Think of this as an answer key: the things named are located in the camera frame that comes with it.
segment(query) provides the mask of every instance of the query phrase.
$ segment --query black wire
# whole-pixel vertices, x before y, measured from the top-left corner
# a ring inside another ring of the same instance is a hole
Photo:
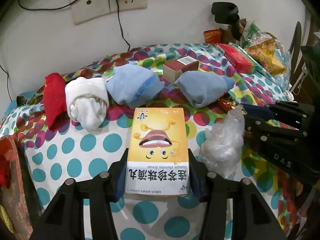
[[[7,71],[5,71],[5,70],[2,68],[2,66],[1,66],[1,65],[0,65],[0,68],[3,70],[3,72],[4,72],[4,73],[6,73],[6,74],[7,74],[7,90],[8,90],[9,98],[10,98],[10,100],[11,100],[11,102],[12,102],[12,99],[11,99],[11,96],[10,96],[10,92],[9,92],[9,74],[8,74],[8,72],[7,72]]]
[[[60,9],[63,9],[65,7],[68,7],[72,4],[74,4],[75,2],[77,2],[78,0],[74,0],[72,1],[71,3],[65,5],[65,6],[62,6],[62,7],[58,7],[58,8],[26,8],[24,7],[21,3],[20,3],[20,0],[18,0],[18,4],[19,6],[22,8],[22,9],[25,9],[27,11],[55,11],[55,10],[60,10]]]
[[[124,39],[125,43],[128,45],[128,51],[127,52],[129,52],[130,43],[127,42],[127,40],[123,36],[123,29],[122,29],[121,22],[120,22],[120,10],[119,10],[119,2],[118,2],[118,0],[116,0],[116,3],[117,3],[117,14],[118,14],[118,22],[119,22],[119,26],[120,26],[121,36],[122,36],[122,39]]]

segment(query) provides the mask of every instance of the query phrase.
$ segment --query yellow box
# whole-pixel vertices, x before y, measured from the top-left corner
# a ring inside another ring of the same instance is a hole
[[[136,108],[129,144],[127,193],[185,195],[188,143],[183,108]]]

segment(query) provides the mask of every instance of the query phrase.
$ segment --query silver screw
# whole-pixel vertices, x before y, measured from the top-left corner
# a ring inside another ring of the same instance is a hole
[[[75,181],[74,179],[69,178],[69,179],[66,179],[65,183],[69,186],[69,185],[73,184],[74,181]]]
[[[251,183],[251,180],[249,178],[243,178],[242,182],[246,185],[249,185]]]
[[[210,171],[207,173],[207,176],[211,179],[214,179],[216,176],[217,176],[217,173],[213,172],[213,171]]]
[[[108,176],[109,176],[109,172],[107,172],[107,171],[103,171],[103,172],[100,173],[100,177],[103,178],[103,179],[105,179]]]

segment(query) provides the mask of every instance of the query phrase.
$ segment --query white wall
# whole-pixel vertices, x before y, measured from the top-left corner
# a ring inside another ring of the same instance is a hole
[[[59,7],[69,0],[22,0],[25,6]],[[132,47],[157,43],[203,42],[203,31],[217,27],[211,4],[229,1],[241,17],[256,21],[289,48],[297,21],[305,23],[300,0],[148,0],[148,8],[122,12]],[[126,51],[116,13],[74,25],[70,8],[30,12],[14,3],[0,23],[0,63],[10,74],[13,98],[41,87],[52,72],[68,73],[105,55]],[[0,116],[9,104],[6,76],[0,72]]]

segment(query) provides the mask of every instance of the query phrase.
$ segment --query polka dot tablecloth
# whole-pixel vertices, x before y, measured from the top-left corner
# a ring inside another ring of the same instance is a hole
[[[115,54],[94,62],[76,72],[65,74],[66,81],[79,76],[108,78],[114,67],[127,63],[154,71],[165,82],[165,87],[149,107],[182,107],[184,109],[188,147],[195,156],[205,140],[204,130],[222,120],[225,112],[213,103],[194,109],[181,91],[162,78],[166,61],[189,55],[200,61],[199,70],[233,77],[236,81],[229,92],[240,103],[264,105],[285,100],[272,77],[260,67],[255,75],[238,74],[228,60],[209,44],[161,44],[135,48],[128,53]],[[41,208],[50,200],[67,178],[77,181],[91,179],[120,160],[129,145],[133,110],[110,101],[107,116],[95,131],[85,130],[80,123],[71,122],[66,115],[58,120],[57,129],[49,130],[40,88],[27,106],[18,107],[5,117],[0,135],[10,134],[20,142],[28,162],[28,169],[39,196]],[[262,159],[255,149],[244,146],[234,180],[250,177],[278,217],[286,233],[296,221],[294,211],[288,210],[289,195],[284,199],[278,186],[277,170]],[[89,200],[84,201],[85,237],[92,238]],[[231,237],[232,209],[228,202],[225,238]],[[116,231],[121,240],[144,239],[198,239],[206,203],[199,203],[191,194],[181,197],[151,197],[124,195],[111,203]]]

